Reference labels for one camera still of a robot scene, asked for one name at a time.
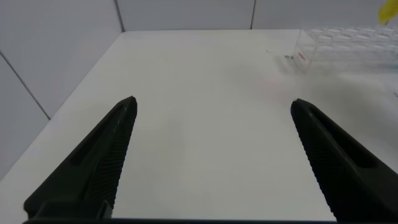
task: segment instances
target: red label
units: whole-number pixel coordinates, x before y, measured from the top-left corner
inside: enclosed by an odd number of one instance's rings
[[[299,52],[298,53],[298,55],[303,59],[303,60],[305,60],[305,57]]]

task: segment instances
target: white wall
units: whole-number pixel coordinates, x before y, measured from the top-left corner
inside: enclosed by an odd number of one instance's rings
[[[257,0],[253,29],[356,26],[378,23],[386,0]]]
[[[49,121],[0,56],[0,180]]]
[[[254,0],[118,0],[126,31],[250,29]]]
[[[50,117],[120,33],[113,0],[0,1],[0,51]]]

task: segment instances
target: white tabletop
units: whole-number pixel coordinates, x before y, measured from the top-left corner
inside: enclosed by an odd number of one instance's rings
[[[297,30],[125,32],[0,182],[0,217],[130,95],[138,115],[113,212],[126,218],[335,220],[290,115],[310,101],[398,170],[398,98],[374,75],[300,75]]]

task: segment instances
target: yellow object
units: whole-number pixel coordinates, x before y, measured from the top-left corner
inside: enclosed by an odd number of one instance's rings
[[[381,24],[387,24],[397,14],[398,0],[387,0],[379,10],[379,22]]]

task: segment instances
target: transparent box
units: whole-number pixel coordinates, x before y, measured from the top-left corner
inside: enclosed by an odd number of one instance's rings
[[[398,27],[309,27],[302,29],[292,58],[311,70],[398,67]]]

